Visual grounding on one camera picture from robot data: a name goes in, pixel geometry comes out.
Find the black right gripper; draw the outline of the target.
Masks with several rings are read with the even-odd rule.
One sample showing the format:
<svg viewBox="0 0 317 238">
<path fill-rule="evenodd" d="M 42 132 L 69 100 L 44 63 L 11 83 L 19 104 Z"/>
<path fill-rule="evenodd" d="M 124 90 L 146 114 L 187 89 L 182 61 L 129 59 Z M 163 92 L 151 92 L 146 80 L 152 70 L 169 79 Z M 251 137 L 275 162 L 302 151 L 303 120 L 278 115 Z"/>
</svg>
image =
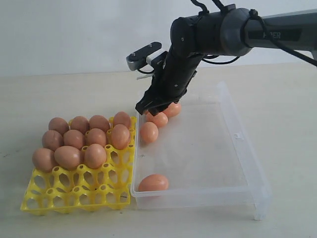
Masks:
<svg viewBox="0 0 317 238">
<path fill-rule="evenodd" d="M 186 94 L 187 86 L 198 66 L 198 54 L 181 57 L 170 49 L 164 63 L 164 68 L 156 71 L 150 88 L 135 106 L 141 115 L 149 112 L 156 116 Z"/>
</svg>

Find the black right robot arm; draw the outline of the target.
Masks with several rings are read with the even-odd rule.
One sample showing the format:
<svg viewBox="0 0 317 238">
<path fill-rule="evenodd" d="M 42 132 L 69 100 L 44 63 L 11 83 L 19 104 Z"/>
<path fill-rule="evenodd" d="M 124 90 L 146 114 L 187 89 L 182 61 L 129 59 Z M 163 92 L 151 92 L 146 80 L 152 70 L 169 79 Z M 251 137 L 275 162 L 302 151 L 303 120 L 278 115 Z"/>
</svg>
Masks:
<svg viewBox="0 0 317 238">
<path fill-rule="evenodd" d="M 260 17 L 254 9 L 221 7 L 219 12 L 201 11 L 180 17 L 170 29 L 171 46 L 164 51 L 152 42 L 131 53 L 132 71 L 149 65 L 149 89 L 136 104 L 140 114 L 156 115 L 187 92 L 200 62 L 213 63 L 218 56 L 238 59 L 253 48 L 281 49 L 312 65 L 317 63 L 317 12 L 299 11 Z"/>
</svg>

